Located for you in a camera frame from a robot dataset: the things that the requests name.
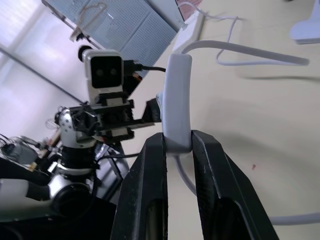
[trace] cable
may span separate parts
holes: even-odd
[[[181,53],[186,54],[186,53],[190,52],[191,50],[201,49],[201,48],[229,50],[229,51],[237,52],[237,53],[241,53],[241,54],[247,54],[247,55],[251,55],[251,56],[275,60],[276,62],[281,62],[282,65],[307,66],[309,64],[309,60],[306,58],[285,55],[285,54],[261,50],[261,49],[253,48],[253,47],[249,47],[249,46],[242,46],[242,45],[238,45],[238,44],[234,44],[234,43],[230,43],[230,42],[215,41],[215,40],[195,41],[195,42],[189,44],[188,46],[186,46],[182,50]]]
[[[196,186],[192,183],[184,168],[182,167],[180,157],[174,156],[175,165],[177,170],[184,181],[185,185],[190,191],[197,196]],[[305,225],[305,224],[316,224],[320,223],[320,212],[292,215],[292,216],[270,216],[269,217],[272,225],[276,226],[291,226],[291,225]]]
[[[1,150],[1,148],[4,146],[4,145],[6,145],[6,141],[5,140],[3,140],[2,138],[0,138],[0,150]]]
[[[84,26],[80,26],[83,21],[84,21],[84,15],[86,13],[87,10],[90,9],[94,9],[94,8],[98,8],[99,11],[95,13],[95,15],[84,25]],[[98,2],[96,5],[90,5],[90,6],[85,6],[84,8],[82,8],[82,10],[80,11],[80,15],[78,16],[79,20],[76,23],[76,27],[73,29],[73,32],[70,36],[70,40],[71,41],[75,41],[77,39],[77,36],[79,36],[80,34],[83,33],[83,31],[89,26],[91,25],[94,21],[97,20],[98,16],[107,8],[107,5],[104,2]]]
[[[8,137],[0,133],[0,136],[4,137],[6,140],[10,140]]]
[[[195,6],[194,4],[192,4],[190,2],[182,2],[182,3],[180,3],[178,5],[178,7],[181,7],[182,5],[189,5],[189,6],[193,7],[195,10],[197,10],[199,13],[201,13],[202,15],[204,15],[207,18],[210,18],[210,19],[217,19],[217,20],[231,19],[231,20],[233,20],[233,22],[231,23],[230,29],[229,29],[229,34],[228,34],[228,37],[227,37],[227,41],[225,42],[225,43],[228,43],[228,44],[230,43],[232,31],[234,29],[236,21],[240,19],[239,17],[237,17],[237,16],[212,16],[212,15],[209,15],[206,12],[202,11],[201,9],[199,9],[197,6]],[[281,58],[279,56],[280,55],[287,56],[287,57],[291,57],[291,56],[283,55],[283,54],[279,54],[279,53],[275,53],[275,52],[264,51],[265,53],[273,54],[274,57],[267,57],[267,56],[265,56],[265,54],[262,54],[262,55],[260,55],[260,54],[252,54],[252,52],[250,52],[250,50],[253,51],[253,52],[254,51],[256,51],[256,52],[262,51],[262,50],[257,49],[257,48],[251,48],[250,47],[249,48],[250,50],[249,50],[248,47],[246,47],[246,46],[235,44],[235,45],[238,46],[238,49],[241,48],[241,47],[243,48],[242,51],[237,51],[237,50],[231,50],[231,49],[227,49],[227,48],[224,48],[224,47],[218,47],[218,46],[214,46],[214,45],[215,44],[212,43],[212,46],[199,46],[199,47],[196,47],[196,48],[217,48],[217,49],[221,49],[221,51],[219,51],[219,53],[216,55],[216,62],[218,64],[220,64],[220,65],[223,65],[223,66],[251,66],[251,65],[285,65],[285,66],[302,65],[302,66],[306,66],[306,65],[309,64],[309,61],[304,62],[302,64],[299,63],[299,62],[295,62],[294,60],[293,61],[288,61],[288,60],[283,59],[283,58]],[[219,60],[219,57],[224,52],[224,50],[229,50],[229,51],[233,51],[233,52],[243,53],[243,54],[252,55],[252,56],[256,56],[256,57],[261,57],[261,58],[265,58],[265,59],[271,59],[271,60],[269,60],[269,61],[224,62],[224,61],[220,61]]]
[[[190,191],[197,196],[196,186],[193,184],[193,182],[188,177],[187,173],[185,172],[184,168],[181,165],[180,157],[179,156],[173,156],[176,168],[178,169],[178,172],[184,181],[185,185],[190,189]]]
[[[128,154],[128,155],[121,155],[121,154],[117,154],[117,155],[105,155],[102,156],[100,158],[98,158],[98,160],[96,161],[97,163],[99,163],[101,160],[103,159],[128,159],[128,158],[135,158],[139,155],[139,153],[134,153],[134,154]]]
[[[166,69],[158,66],[142,66],[143,70],[166,72]]]

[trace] beige tabletop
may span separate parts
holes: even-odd
[[[191,128],[213,135],[251,180],[267,214],[320,212],[320,44],[297,45],[290,28],[311,14],[314,0],[203,0],[210,14],[239,16],[232,43],[310,59],[309,66],[221,66],[217,49],[196,49],[190,86]],[[206,20],[201,40],[225,41],[231,21]],[[155,64],[166,67],[173,44]],[[225,52],[225,61],[248,57]],[[135,118],[161,92],[164,73],[150,72],[132,94]],[[124,141],[127,154],[161,132],[160,124]],[[183,160],[191,178],[193,160]],[[167,159],[170,240],[202,239],[196,197]],[[281,240],[320,239],[320,225],[275,226]]]

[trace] robotic arm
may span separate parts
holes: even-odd
[[[89,102],[63,108],[56,115],[62,153],[54,176],[45,185],[1,179],[0,222],[52,215],[76,217],[86,212],[97,192],[97,139],[106,144],[132,139],[133,129],[161,121],[155,99],[146,103],[142,119],[134,120],[134,101],[123,91],[124,61],[118,52],[85,47],[79,55],[85,66]]]

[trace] white cable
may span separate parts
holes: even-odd
[[[185,185],[190,189],[190,191],[197,196],[196,186],[193,184],[193,182],[188,177],[187,173],[185,172],[184,168],[181,165],[180,157],[179,156],[173,156],[176,168],[178,169],[178,172],[184,181]]]
[[[196,5],[190,3],[190,2],[182,2],[180,4],[178,4],[178,8],[180,8],[182,5],[189,5],[191,7],[193,7],[195,10],[197,10],[199,13],[201,13],[202,15],[206,16],[207,18],[210,19],[217,19],[217,20],[225,20],[225,19],[231,19],[233,20],[229,29],[229,33],[228,33],[228,37],[227,37],[227,43],[230,42],[231,39],[231,35],[232,35],[232,31],[234,29],[234,26],[237,22],[237,20],[239,20],[239,17],[237,16],[213,16],[213,15],[209,15],[208,13],[202,11],[201,9],[199,9]],[[219,53],[216,55],[216,62],[220,65],[223,66],[251,66],[251,65],[285,65],[285,66],[297,66],[297,65],[304,65],[304,64],[299,64],[299,63],[294,63],[294,62],[287,62],[287,61],[282,61],[279,60],[277,58],[269,58],[272,60],[269,61],[244,61],[244,62],[225,62],[225,61],[221,61],[219,60],[220,55],[224,52],[224,50],[228,50],[225,48],[222,48],[221,51],[219,51]]]
[[[174,156],[175,165],[177,170],[184,181],[185,185],[197,196],[196,186],[192,183],[184,168],[182,167],[180,157]],[[305,225],[305,224],[317,224],[320,223],[320,212],[292,215],[292,216],[270,216],[272,225],[276,226],[290,226],[290,225]]]
[[[81,26],[81,24],[83,23],[84,20],[84,15],[86,13],[87,10],[89,9],[94,9],[94,8],[98,8],[99,11],[95,13],[95,15],[93,15],[93,17],[87,22],[87,24],[85,24],[84,26]],[[75,41],[77,36],[81,33],[83,33],[85,31],[85,29],[91,25],[96,19],[97,17],[107,8],[107,5],[104,2],[98,2],[96,5],[90,5],[90,6],[86,6],[84,7],[79,15],[79,19],[76,23],[76,27],[74,28],[71,36],[70,36],[70,40],[71,41]]]
[[[251,56],[275,60],[276,62],[281,62],[281,64],[286,64],[286,65],[307,66],[309,64],[309,60],[306,58],[285,55],[285,54],[276,53],[272,51],[265,51],[265,50],[261,50],[253,47],[242,46],[242,45],[238,45],[230,42],[215,41],[215,40],[195,41],[189,44],[188,46],[186,46],[181,53],[186,54],[191,50],[200,49],[200,48],[228,50],[228,51],[237,52],[241,54],[247,54]]]

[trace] metal rod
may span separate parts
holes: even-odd
[[[6,50],[4,50],[3,48],[0,47],[0,52],[3,53],[4,55],[6,55],[7,57],[9,57],[10,59],[12,59],[13,61],[17,62],[18,64],[20,64],[21,66],[23,66],[24,68],[28,69],[29,71],[31,71],[32,73],[34,73],[35,75],[37,75],[39,78],[41,78],[42,80],[45,80],[47,83],[51,84],[52,86],[56,87],[57,89],[59,89],[60,91],[62,91],[63,93],[67,94],[69,97],[71,97],[72,99],[76,100],[78,103],[82,104],[83,101],[81,101],[79,98],[75,97],[74,95],[72,95],[70,92],[64,90],[62,87],[60,87],[59,85],[55,84],[53,81],[49,80],[48,78],[46,78],[45,76],[43,76],[42,74],[40,74],[39,72],[37,72],[36,70],[34,70],[32,67],[26,65],[24,62],[20,61],[18,58],[16,58],[15,56],[11,55],[10,53],[8,53]]]

